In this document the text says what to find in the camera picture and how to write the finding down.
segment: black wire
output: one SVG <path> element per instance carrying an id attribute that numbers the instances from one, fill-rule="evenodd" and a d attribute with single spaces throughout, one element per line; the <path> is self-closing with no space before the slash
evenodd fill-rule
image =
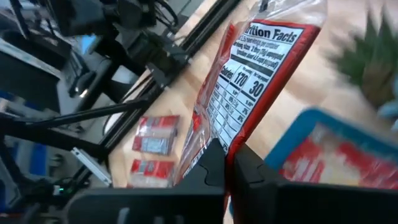
<path id="1" fill-rule="evenodd" d="M 163 19 L 156 17 L 156 19 L 161 22 L 163 25 L 165 25 L 170 31 L 172 31 L 173 33 L 176 33 L 176 31 L 174 30 L 173 26 L 171 26 L 169 23 L 163 21 Z"/>
<path id="2" fill-rule="evenodd" d="M 178 16 L 174 12 L 174 10 L 171 8 L 171 6 L 167 2 L 165 2 L 164 0 L 156 0 L 156 2 L 159 3 L 163 8 L 165 8 L 169 12 L 169 14 L 174 19 L 174 25 L 173 26 L 177 26 L 178 25 Z"/>
<path id="3" fill-rule="evenodd" d="M 174 26 L 175 22 L 172 22 L 167 18 L 167 16 L 162 12 L 158 5 L 155 5 L 156 12 L 162 16 L 162 19 L 165 19 L 171 26 Z"/>
<path id="4" fill-rule="evenodd" d="M 47 26 L 49 27 L 51 34 L 55 36 L 55 32 L 51 25 L 50 19 L 46 19 L 45 21 L 47 22 Z"/>

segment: cable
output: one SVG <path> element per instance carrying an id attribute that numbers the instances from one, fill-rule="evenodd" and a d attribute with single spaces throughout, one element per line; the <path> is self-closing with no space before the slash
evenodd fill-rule
<path id="1" fill-rule="evenodd" d="M 156 2 L 159 3 L 163 8 L 165 8 L 167 10 L 167 12 L 169 12 L 169 14 L 173 17 L 173 20 L 174 20 L 173 26 L 177 26 L 178 25 L 178 16 L 174 12 L 174 10 L 171 8 L 171 6 L 164 0 L 156 0 Z"/>
<path id="2" fill-rule="evenodd" d="M 45 21 L 47 23 L 47 27 L 50 29 L 51 34 L 55 36 L 54 28 L 51 25 L 50 19 L 46 19 Z"/>
<path id="3" fill-rule="evenodd" d="M 178 16 L 174 12 L 174 10 L 171 8 L 171 6 L 165 2 L 164 0 L 156 0 L 157 3 L 160 4 L 166 11 L 172 16 L 173 22 L 167 18 L 167 16 L 163 13 L 163 10 L 158 5 L 155 5 L 156 13 L 158 14 L 156 16 L 156 19 L 165 25 L 171 32 L 176 33 L 177 31 L 174 29 L 178 25 Z"/>

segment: wooden surface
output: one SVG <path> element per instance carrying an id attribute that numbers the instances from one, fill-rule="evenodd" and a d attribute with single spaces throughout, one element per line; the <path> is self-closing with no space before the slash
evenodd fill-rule
<path id="1" fill-rule="evenodd" d="M 205 0 L 182 28 L 180 35 L 187 34 L 214 2 L 215 0 Z M 244 0 L 231 13 L 199 53 L 194 56 L 192 64 L 181 77 L 159 97 L 147 112 L 150 115 L 179 114 L 182 116 L 179 137 L 175 145 L 176 155 L 169 159 L 178 159 L 181 153 L 197 92 L 210 69 L 226 25 L 231 18 L 235 22 L 244 20 L 255 2 L 254 0 Z M 373 8 L 379 15 L 382 2 L 379 0 L 371 1 L 369 4 L 366 4 L 364 0 L 332 0 L 328 2 L 328 19 L 320 35 L 247 142 L 259 156 L 265 157 L 300 112 L 313 105 L 363 126 L 370 132 L 381 136 L 396 137 L 389 131 L 391 122 L 378 118 L 358 89 L 349 86 L 344 78 L 330 67 L 322 55 L 326 49 L 338 49 L 339 46 L 333 45 L 330 41 L 332 35 L 346 35 L 355 30 L 355 27 L 363 30 L 367 8 Z M 394 0 L 386 2 L 389 11 L 398 11 L 398 2 L 394 2 Z M 115 186 L 126 186 L 133 159 L 154 158 L 131 151 L 135 131 L 133 128 L 110 156 Z"/>

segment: red packaging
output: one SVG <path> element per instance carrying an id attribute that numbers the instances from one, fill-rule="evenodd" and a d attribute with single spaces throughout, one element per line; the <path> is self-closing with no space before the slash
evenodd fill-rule
<path id="1" fill-rule="evenodd" d="M 295 149 L 282 174 L 299 182 L 398 189 L 398 165 L 364 151 L 323 126 Z"/>
<path id="2" fill-rule="evenodd" d="M 132 150 L 169 155 L 177 135 L 180 116 L 142 117 Z"/>
<path id="3" fill-rule="evenodd" d="M 170 187 L 174 162 L 135 159 L 130 172 L 130 187 Z"/>
<path id="4" fill-rule="evenodd" d="M 199 91 L 175 184 L 213 138 L 224 147 L 228 178 L 234 154 L 294 73 L 325 17 L 326 1 L 292 0 L 229 25 Z"/>

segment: food package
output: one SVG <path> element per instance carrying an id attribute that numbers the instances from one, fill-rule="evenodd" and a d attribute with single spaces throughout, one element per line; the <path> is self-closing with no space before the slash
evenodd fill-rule
<path id="1" fill-rule="evenodd" d="M 179 119 L 180 116 L 177 115 L 142 117 L 139 120 L 132 150 L 169 155 L 177 136 Z"/>
<path id="2" fill-rule="evenodd" d="M 162 160 L 140 160 L 132 162 L 129 187 L 171 187 L 175 163 Z"/>
<path id="3" fill-rule="evenodd" d="M 263 11 L 265 5 L 259 2 L 245 21 L 229 24 L 225 31 L 194 105 L 174 184 L 218 138 L 226 154 L 228 191 L 234 154 L 282 91 L 326 19 L 324 0 L 274 0 L 266 6 Z"/>
<path id="4" fill-rule="evenodd" d="M 317 125 L 279 171 L 298 182 L 398 189 L 398 165 Z"/>

